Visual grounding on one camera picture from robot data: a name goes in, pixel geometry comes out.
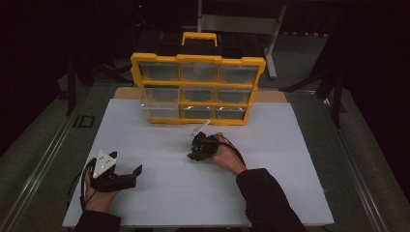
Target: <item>white paper sheet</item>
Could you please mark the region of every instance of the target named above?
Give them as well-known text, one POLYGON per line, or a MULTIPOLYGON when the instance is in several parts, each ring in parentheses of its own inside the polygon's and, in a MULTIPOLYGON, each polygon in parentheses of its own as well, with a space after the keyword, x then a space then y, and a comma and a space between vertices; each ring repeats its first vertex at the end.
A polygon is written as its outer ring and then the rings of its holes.
MULTIPOLYGON (((123 226, 249 226, 235 177, 187 157, 187 135, 196 126, 149 124, 138 100, 110 101, 89 159, 99 150, 117 151, 119 175, 143 164, 136 188, 121 191, 110 211, 123 226)), ((334 223, 290 103, 256 102, 247 125, 204 130, 219 131, 238 148, 247 168, 264 167, 276 177, 302 223, 334 223)), ((78 197, 79 186, 63 226, 77 224, 78 197)))

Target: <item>metal frame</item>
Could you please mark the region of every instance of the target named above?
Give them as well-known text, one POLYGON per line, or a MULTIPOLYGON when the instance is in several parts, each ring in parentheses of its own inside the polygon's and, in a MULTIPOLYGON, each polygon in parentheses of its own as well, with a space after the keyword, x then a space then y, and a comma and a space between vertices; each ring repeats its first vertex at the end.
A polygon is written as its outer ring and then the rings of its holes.
POLYGON ((350 177, 352 178, 352 182, 356 188, 357 193, 362 201, 363 208, 366 211, 368 220, 373 227, 374 231, 376 232, 387 232, 389 231, 386 226, 386 222, 380 215, 376 202, 374 201, 374 197, 372 196, 366 181, 360 172, 359 166, 356 163, 355 159, 353 158, 352 151, 347 144, 345 136, 341 129, 335 127, 333 123, 332 116, 330 111, 332 110, 331 104, 329 103, 328 99, 323 101, 319 99, 319 103, 326 115, 329 127, 333 129, 333 133, 336 135, 337 142, 340 145, 340 150, 343 154, 343 159, 346 163, 347 171, 349 172, 350 177))
POLYGON ((61 145, 63 144, 67 134, 72 128, 75 119, 74 115, 85 102, 85 99, 88 96, 88 92, 89 89, 86 87, 81 90, 80 95, 78 96, 78 105, 73 107, 72 114, 66 118, 66 121, 56 132, 47 150, 44 152, 42 159, 39 161, 36 168, 28 177, 26 183, 24 184, 18 197, 16 198, 14 205, 7 213, 5 219, 1 222, 0 231, 14 231, 18 226, 18 222, 30 205, 31 200, 33 199, 34 195, 37 192, 37 189, 42 183, 48 168, 52 165, 61 145))
POLYGON ((269 47, 264 50, 269 77, 276 79, 273 50, 283 20, 286 5, 281 6, 277 18, 236 17, 202 14, 202 0, 198 0, 197 32, 202 30, 228 31, 272 35, 269 47))

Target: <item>yellow handle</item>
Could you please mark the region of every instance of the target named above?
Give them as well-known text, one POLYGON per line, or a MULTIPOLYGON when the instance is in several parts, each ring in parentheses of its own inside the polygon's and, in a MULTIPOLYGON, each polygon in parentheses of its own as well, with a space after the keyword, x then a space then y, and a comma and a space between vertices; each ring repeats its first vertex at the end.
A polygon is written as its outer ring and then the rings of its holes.
POLYGON ((184 36, 182 38, 182 45, 184 45, 185 39, 213 40, 215 46, 217 46, 217 34, 215 33, 184 32, 184 36))

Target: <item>wrist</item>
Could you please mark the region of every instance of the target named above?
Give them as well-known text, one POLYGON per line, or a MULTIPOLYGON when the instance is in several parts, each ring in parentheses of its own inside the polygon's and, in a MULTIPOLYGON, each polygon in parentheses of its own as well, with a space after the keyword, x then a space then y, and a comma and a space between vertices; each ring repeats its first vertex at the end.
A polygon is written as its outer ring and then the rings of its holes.
POLYGON ((237 177, 239 174, 241 174, 242 172, 244 172, 246 170, 247 170, 247 168, 244 165, 242 165, 242 166, 238 166, 238 167, 233 168, 231 170, 231 172, 235 175, 235 177, 237 177))
POLYGON ((112 201, 90 201, 85 205, 85 210, 108 213, 112 201))

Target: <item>dark wall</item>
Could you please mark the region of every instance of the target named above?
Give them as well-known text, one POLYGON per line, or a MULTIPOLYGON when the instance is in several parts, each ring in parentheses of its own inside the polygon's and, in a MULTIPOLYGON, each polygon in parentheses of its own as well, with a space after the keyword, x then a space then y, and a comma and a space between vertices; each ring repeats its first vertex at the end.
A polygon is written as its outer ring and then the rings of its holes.
POLYGON ((322 68, 337 67, 343 74, 344 86, 351 91, 408 199, 409 6, 406 1, 373 1, 349 9, 316 63, 322 68))
POLYGON ((0 154, 59 94, 73 47, 103 59, 109 54, 95 1, 0 3, 0 154))

